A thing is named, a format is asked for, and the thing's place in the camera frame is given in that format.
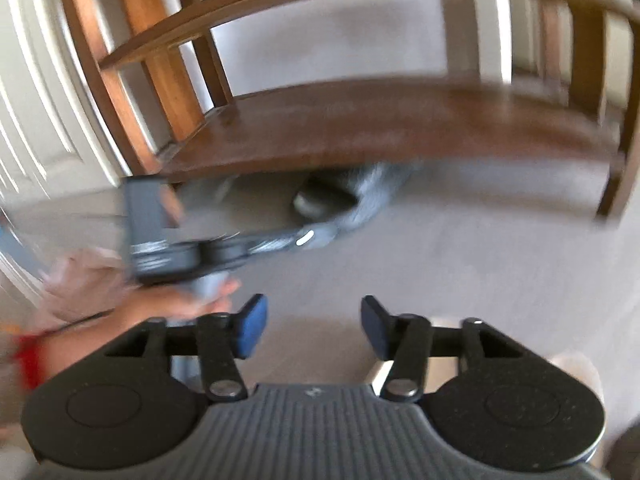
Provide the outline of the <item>person left hand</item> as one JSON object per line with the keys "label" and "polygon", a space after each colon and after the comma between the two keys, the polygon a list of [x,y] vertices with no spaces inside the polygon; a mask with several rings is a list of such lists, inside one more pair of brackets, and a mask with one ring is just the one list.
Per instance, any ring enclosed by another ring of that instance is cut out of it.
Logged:
{"label": "person left hand", "polygon": [[235,278],[226,278],[212,299],[198,298],[177,286],[138,288],[130,292],[114,309],[114,318],[130,328],[149,318],[187,321],[213,313],[231,311],[231,296],[241,286]]}

